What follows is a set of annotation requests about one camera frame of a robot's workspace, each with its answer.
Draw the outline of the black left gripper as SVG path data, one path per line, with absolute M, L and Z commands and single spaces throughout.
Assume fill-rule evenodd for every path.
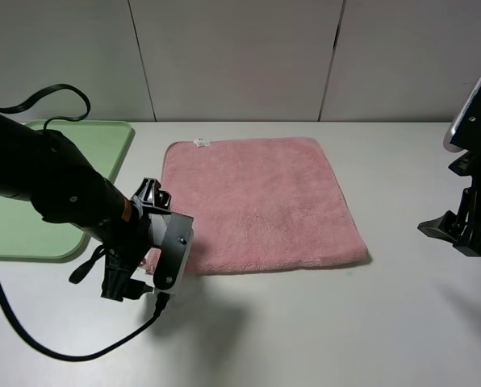
M 144 282 L 132 279 L 138 266 L 161 246 L 170 216 L 171 195 L 161 183 L 145 177 L 132 198 L 107 199 L 109 208 L 98 221 L 98 255 L 105 258 L 101 297 L 112 301 L 138 300 Z

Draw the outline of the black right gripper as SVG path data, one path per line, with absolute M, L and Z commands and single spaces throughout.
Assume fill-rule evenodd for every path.
M 467 151 L 449 169 L 460 177 L 471 177 L 458 213 L 449 210 L 439 218 L 420 223 L 417 229 L 429 238 L 455 242 L 453 247 L 465 256 L 481 257 L 481 155 Z

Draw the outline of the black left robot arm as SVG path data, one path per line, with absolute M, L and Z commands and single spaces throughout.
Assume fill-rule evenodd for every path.
M 169 212 L 170 195 L 159 181 L 145 178 L 127 198 L 61 132 L 33 130 L 0 114 L 0 197 L 30 202 L 46 223 L 71 224 L 100 241 L 70 283 L 104 259 L 103 298 L 136 300 L 155 290 L 132 274 L 157 246 L 151 215 Z

